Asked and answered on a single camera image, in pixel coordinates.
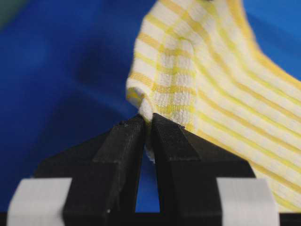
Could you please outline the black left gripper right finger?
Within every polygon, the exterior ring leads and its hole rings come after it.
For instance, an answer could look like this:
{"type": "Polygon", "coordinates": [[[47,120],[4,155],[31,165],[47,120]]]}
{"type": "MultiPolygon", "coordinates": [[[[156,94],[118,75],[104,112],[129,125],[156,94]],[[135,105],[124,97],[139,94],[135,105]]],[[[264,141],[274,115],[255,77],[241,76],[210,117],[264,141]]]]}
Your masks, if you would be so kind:
{"type": "Polygon", "coordinates": [[[154,114],[160,212],[169,226],[278,226],[265,179],[248,161],[154,114]]]}

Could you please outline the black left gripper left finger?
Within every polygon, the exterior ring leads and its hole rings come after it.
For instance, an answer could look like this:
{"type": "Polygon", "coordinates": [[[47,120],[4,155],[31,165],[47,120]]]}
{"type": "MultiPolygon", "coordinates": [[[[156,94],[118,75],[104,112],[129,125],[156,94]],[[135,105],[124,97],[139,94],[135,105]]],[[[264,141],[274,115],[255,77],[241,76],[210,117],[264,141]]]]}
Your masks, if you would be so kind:
{"type": "Polygon", "coordinates": [[[43,160],[20,181],[9,226],[105,226],[127,181],[139,178],[145,121],[137,115],[43,160]]]}

